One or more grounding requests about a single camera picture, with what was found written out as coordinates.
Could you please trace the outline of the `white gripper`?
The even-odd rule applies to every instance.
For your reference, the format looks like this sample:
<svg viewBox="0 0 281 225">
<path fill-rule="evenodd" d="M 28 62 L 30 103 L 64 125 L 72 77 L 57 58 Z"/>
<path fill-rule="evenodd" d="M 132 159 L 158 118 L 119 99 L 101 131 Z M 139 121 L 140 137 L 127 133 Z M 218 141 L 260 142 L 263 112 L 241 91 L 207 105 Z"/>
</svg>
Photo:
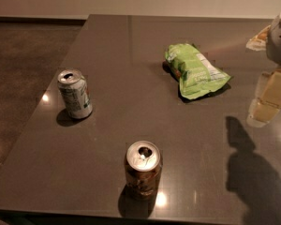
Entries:
<svg viewBox="0 0 281 225">
<path fill-rule="evenodd" d="M 268 25 L 250 38 L 245 47 L 252 51 L 265 51 L 267 57 L 281 65 L 281 12 Z M 262 128 L 271 122 L 281 110 L 281 67 L 273 72 L 262 72 L 252 100 L 247 123 Z"/>
</svg>

